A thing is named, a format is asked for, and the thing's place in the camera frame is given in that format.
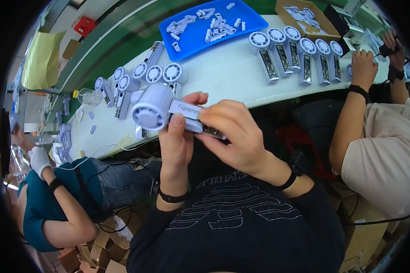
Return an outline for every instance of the black wristband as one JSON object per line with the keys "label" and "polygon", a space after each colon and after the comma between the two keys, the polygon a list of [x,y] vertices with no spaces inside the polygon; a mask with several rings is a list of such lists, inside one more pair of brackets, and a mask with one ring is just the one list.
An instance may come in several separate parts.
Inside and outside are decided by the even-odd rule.
{"label": "black wristband", "polygon": [[50,190],[51,190],[51,193],[54,193],[55,192],[55,189],[57,188],[57,187],[59,187],[59,186],[62,186],[63,184],[62,184],[62,182],[61,182],[61,180],[59,179],[59,178],[55,178],[51,183],[50,183],[50,185],[49,185],[49,188],[50,188]]}
{"label": "black wristband", "polygon": [[184,195],[173,197],[173,196],[170,196],[170,195],[163,194],[163,193],[161,192],[161,188],[158,189],[158,194],[159,194],[159,195],[161,196],[161,198],[162,198],[164,201],[166,201],[167,203],[180,203],[180,202],[184,202],[184,201],[188,198],[188,196],[189,196],[188,190],[187,190],[187,192],[186,192]]}
{"label": "black wristband", "polygon": [[368,103],[369,103],[369,94],[363,88],[359,87],[358,85],[350,85],[348,87],[348,90],[352,91],[352,92],[355,92],[355,93],[359,93],[360,95],[365,97],[366,105],[368,105]]}
{"label": "black wristband", "polygon": [[296,177],[297,177],[296,173],[292,171],[292,174],[290,175],[290,177],[289,177],[289,179],[287,180],[287,182],[285,182],[284,185],[282,185],[282,186],[277,186],[277,187],[275,187],[275,188],[276,188],[277,190],[285,190],[285,189],[287,189],[288,187],[290,187],[290,186],[293,184],[293,182],[295,182]]}

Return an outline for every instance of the black cable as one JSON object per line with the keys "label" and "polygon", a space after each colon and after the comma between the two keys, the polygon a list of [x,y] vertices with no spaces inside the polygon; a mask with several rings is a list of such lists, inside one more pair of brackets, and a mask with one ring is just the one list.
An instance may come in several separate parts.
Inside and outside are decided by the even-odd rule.
{"label": "black cable", "polygon": [[374,221],[374,222],[366,222],[366,223],[343,223],[344,225],[376,225],[376,224],[382,224],[382,223],[389,223],[389,222],[397,222],[401,220],[405,220],[410,218],[409,216],[404,216],[401,218],[395,218],[395,219],[388,219],[388,220],[381,220],[381,221]]}

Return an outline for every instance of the white work surface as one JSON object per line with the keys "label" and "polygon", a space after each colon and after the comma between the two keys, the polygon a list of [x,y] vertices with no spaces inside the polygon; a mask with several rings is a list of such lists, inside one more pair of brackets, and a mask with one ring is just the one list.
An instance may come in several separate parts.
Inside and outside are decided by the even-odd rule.
{"label": "white work surface", "polygon": [[[283,29],[285,26],[278,15],[262,15],[262,17],[269,23],[269,28]],[[298,74],[287,79],[280,79],[278,83],[269,85],[266,75],[260,67],[260,60],[249,51],[250,46],[247,36],[235,37],[178,62],[189,76],[188,82],[182,86],[182,96],[202,91],[209,94],[208,103],[205,106],[213,105],[222,99],[230,99],[241,101],[250,108],[317,92],[345,89],[350,84],[351,80],[343,71],[351,63],[351,59],[341,58],[341,83],[328,86],[318,85],[317,68],[313,65],[313,81],[309,87],[299,85]],[[362,47],[365,50],[370,50],[367,44],[362,45]],[[127,70],[133,70],[138,63],[143,61],[148,51],[142,52],[124,67]],[[164,68],[169,63],[172,62],[164,50],[157,64]],[[379,63],[374,83],[385,81],[388,70],[388,62]],[[111,90],[114,90],[114,87],[115,83],[113,82]],[[106,107],[104,101],[98,106],[82,104],[81,108],[84,111],[82,120],[78,122],[75,117],[70,119],[72,146],[69,155],[73,160],[80,158],[80,150],[84,152],[85,156],[103,158],[121,151],[118,145],[110,145],[101,148],[94,154],[103,145],[119,143],[128,149],[158,136],[158,132],[149,132],[148,139],[135,139],[135,123],[130,113],[131,106],[124,120],[116,119],[114,117],[115,108]],[[93,120],[88,116],[89,111],[94,114]],[[93,125],[96,125],[96,130],[90,134]]]}

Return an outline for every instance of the jeans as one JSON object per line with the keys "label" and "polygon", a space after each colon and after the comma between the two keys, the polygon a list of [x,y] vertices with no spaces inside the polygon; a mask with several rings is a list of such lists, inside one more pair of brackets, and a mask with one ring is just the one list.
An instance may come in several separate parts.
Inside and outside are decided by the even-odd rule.
{"label": "jeans", "polygon": [[151,194],[153,182],[159,177],[160,158],[135,158],[129,162],[106,162],[89,159],[99,173],[103,210],[131,205],[138,197]]}

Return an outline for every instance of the plastic part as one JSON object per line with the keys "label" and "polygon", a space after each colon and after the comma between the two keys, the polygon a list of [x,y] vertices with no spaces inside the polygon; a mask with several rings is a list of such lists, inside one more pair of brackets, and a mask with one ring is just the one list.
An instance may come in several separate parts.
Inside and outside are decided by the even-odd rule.
{"label": "plastic part", "polygon": [[336,41],[330,41],[330,48],[331,48],[331,53],[341,57],[343,55],[343,49],[341,48],[340,44]]}
{"label": "plastic part", "polygon": [[278,28],[270,28],[267,30],[267,36],[274,43],[283,43],[285,41],[285,34]]}
{"label": "plastic part", "polygon": [[176,34],[170,33],[170,36],[172,36],[176,41],[180,40],[180,38]]}
{"label": "plastic part", "polygon": [[[236,5],[231,10],[227,10],[226,6],[231,2],[235,3]],[[174,40],[170,36],[170,33],[166,31],[166,28],[169,26],[171,22],[176,22],[182,19],[186,14],[196,15],[196,12],[198,10],[205,11],[207,8],[210,7],[215,8],[215,13],[212,17],[210,17],[208,20],[196,20],[196,23],[194,23],[193,26],[189,25],[189,27],[185,30],[182,36],[180,36],[181,40],[178,42],[178,45],[181,49],[180,51],[176,51],[174,47],[170,46]],[[226,24],[233,25],[237,18],[241,18],[242,20],[246,21],[245,24],[248,26],[248,28],[246,28],[245,31],[241,31],[240,28],[238,28],[238,30],[233,35],[226,35],[216,41],[207,43],[205,42],[206,31],[210,26],[211,20],[213,18],[218,19],[216,14],[219,12],[221,13],[220,16],[222,17],[222,19],[226,19]],[[203,3],[196,7],[192,7],[178,14],[175,14],[172,17],[163,20],[159,24],[161,36],[164,40],[164,44],[167,47],[167,54],[171,62],[179,62],[180,60],[186,57],[189,57],[197,52],[202,51],[203,49],[209,46],[212,46],[214,43],[225,41],[229,38],[237,37],[239,35],[249,35],[253,31],[267,28],[268,23],[256,11],[254,11],[249,5],[244,3],[242,0],[215,0],[212,3]]]}
{"label": "plastic part", "polygon": [[316,45],[317,53],[323,54],[325,56],[331,53],[330,46],[327,42],[323,41],[322,39],[316,39],[316,41],[314,41],[314,44]]}
{"label": "plastic part", "polygon": [[311,11],[311,9],[309,8],[304,8],[303,11],[305,11],[305,15],[310,18],[310,19],[314,19],[314,13]]}
{"label": "plastic part", "polygon": [[146,72],[146,81],[148,83],[156,83],[163,79],[163,68],[160,66],[152,66]]}
{"label": "plastic part", "polygon": [[308,38],[302,38],[299,41],[299,46],[302,51],[307,54],[314,54],[316,53],[316,46],[315,44]]}
{"label": "plastic part", "polygon": [[229,5],[226,6],[227,10],[230,10],[231,8],[233,8],[235,6],[235,3],[229,3]]}
{"label": "plastic part", "polygon": [[94,83],[94,90],[100,90],[103,86],[111,86],[111,81],[109,79],[104,79],[102,77],[96,79],[96,82]]}
{"label": "plastic part", "polygon": [[179,45],[178,45],[177,42],[174,41],[174,42],[172,43],[172,46],[173,46],[173,48],[175,49],[176,52],[180,52],[180,47],[179,47]]}
{"label": "plastic part", "polygon": [[145,89],[140,89],[140,90],[138,90],[138,91],[132,92],[132,95],[131,95],[131,103],[132,103],[132,105],[135,105],[135,104],[138,102],[138,100],[140,99],[141,95],[143,95],[144,91],[145,91]]}
{"label": "plastic part", "polygon": [[162,83],[151,84],[132,108],[136,124],[148,131],[159,131],[167,125],[172,90]]}
{"label": "plastic part", "polygon": [[119,91],[129,91],[134,92],[137,91],[140,87],[139,81],[131,78],[129,75],[124,75],[121,77],[120,81],[118,82],[118,90]]}
{"label": "plastic part", "polygon": [[168,83],[178,82],[185,84],[188,80],[188,74],[182,69],[178,63],[171,63],[164,68],[163,78]]}
{"label": "plastic part", "polygon": [[146,63],[139,63],[137,66],[132,70],[132,77],[137,79],[143,83],[147,83],[146,81],[146,72],[147,72],[147,64]]}
{"label": "plastic part", "polygon": [[237,18],[237,20],[235,20],[234,27],[238,28],[238,26],[240,26],[240,23],[241,23],[241,19]]}
{"label": "plastic part", "polygon": [[283,31],[287,38],[291,41],[299,41],[301,39],[301,34],[299,31],[292,26],[285,26]]}

